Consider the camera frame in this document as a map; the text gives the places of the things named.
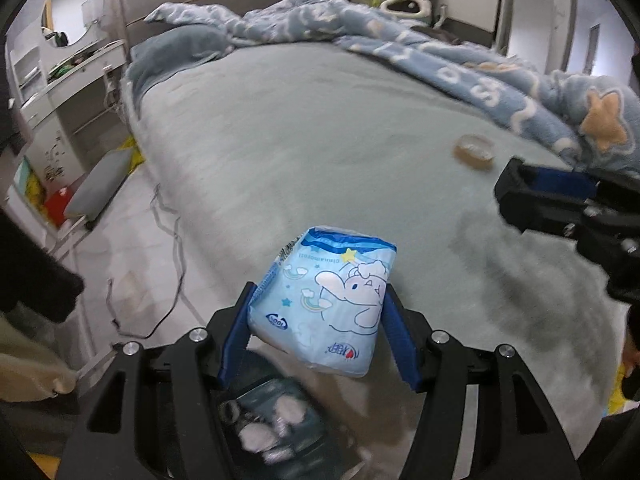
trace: gray pillow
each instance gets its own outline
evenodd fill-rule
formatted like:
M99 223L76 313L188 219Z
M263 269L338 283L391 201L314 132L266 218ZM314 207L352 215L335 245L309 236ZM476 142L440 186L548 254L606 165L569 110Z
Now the gray pillow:
M101 158L66 205L65 217L95 220L127 177L132 155L133 148L126 148Z
M131 49L127 78L132 82L133 104L154 85L171 76L230 54L234 46L226 33L209 25L183 25L158 34Z

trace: black cable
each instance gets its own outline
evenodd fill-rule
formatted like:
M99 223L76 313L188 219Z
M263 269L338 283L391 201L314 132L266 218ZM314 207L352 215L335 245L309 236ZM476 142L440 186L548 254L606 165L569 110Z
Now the black cable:
M164 314L164 316L162 316L160 318L160 320L156 323L156 325L152 328L151 332L149 332L147 335L141 335L141 334L134 334L131 332L126 332L124 330L120 329L120 322L117 319L116 316L116 312L115 309L113 308L113 304L111 303L111 297L112 297L112 293L113 293L113 278L110 278L107 282L107 298L106 298L106 304L107 304L107 309L109 311L109 313L111 314L111 323L113 323L113 325L116 327L116 332L118 332L119 335L124 336L124 337L132 337L134 339L149 339L153 334L156 333L156 330L158 330L158 328L160 327L160 325L162 325L162 323L164 322L165 319L167 319L171 313L175 310L176 305L178 304L178 300L180 298L182 298L182 300L187 303L187 304L191 304L189 302L189 300L187 300L184 291L182 290L183 285L184 285L184 277L187 274L187 261L184 257L184 247L183 247L183 243L182 243L182 237L178 234L178 226L180 223L180 217L177 216L174 222L174 230L171 231L171 229L169 229L168 227L165 227L162 222L160 221L160 215L158 214L158 210L156 210L156 208L154 207L154 203L158 202L158 207L159 209L161 209L162 211L169 213L169 214L173 214L173 215L177 215L178 212L175 209L172 209L168 206L166 206L163 202L162 202L162 195L160 195L160 185L158 184L156 186L155 192L154 192L154 196L151 199L150 202L150 208L151 211L154 215L154 219L156 221L156 225L162 229L162 231L164 231L165 233L171 235L174 239L174 248L173 248L173 258L174 258L174 264L175 264L175 270L178 274L178 285L175 289L175 295L174 295L174 300L171 304L171 307L169 308L169 310L166 312L166 314Z

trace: diaper package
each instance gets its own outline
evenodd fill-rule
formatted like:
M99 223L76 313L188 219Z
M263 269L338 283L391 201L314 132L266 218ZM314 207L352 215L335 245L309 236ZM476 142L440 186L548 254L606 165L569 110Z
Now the diaper package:
M250 301L249 326L310 368L362 377L395 257L380 238L311 228L280 251Z

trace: bedside table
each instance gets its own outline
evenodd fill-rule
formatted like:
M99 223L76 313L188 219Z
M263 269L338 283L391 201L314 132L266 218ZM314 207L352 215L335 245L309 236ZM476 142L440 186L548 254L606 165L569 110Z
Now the bedside table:
M103 76L126 63L124 43L115 41L48 84L21 108L33 142L25 152L48 193L69 186L128 135L119 118L104 108ZM100 136L112 132L103 146Z

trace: bed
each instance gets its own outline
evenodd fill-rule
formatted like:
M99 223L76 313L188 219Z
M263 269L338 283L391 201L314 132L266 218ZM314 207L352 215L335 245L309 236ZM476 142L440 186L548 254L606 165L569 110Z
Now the bed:
M166 30L142 22L166 1L242 13L279 0L113 0L128 46ZM139 115L123 88L140 148L218 280L219 307L310 226L379 236L398 246L390 281L404 304L465 345L517 347L574 453L584 450L614 382L626 306L606 296L603 272L570 242L508 228L492 193L512 156L564 167L558 157L329 43L236 50L153 86ZM492 171L452 158L468 133L494 142ZM306 370L254 344L352 428L376 478L398 476L422 399L400 380L383 337L359 380ZM457 478L470 465L475 398L471 390Z

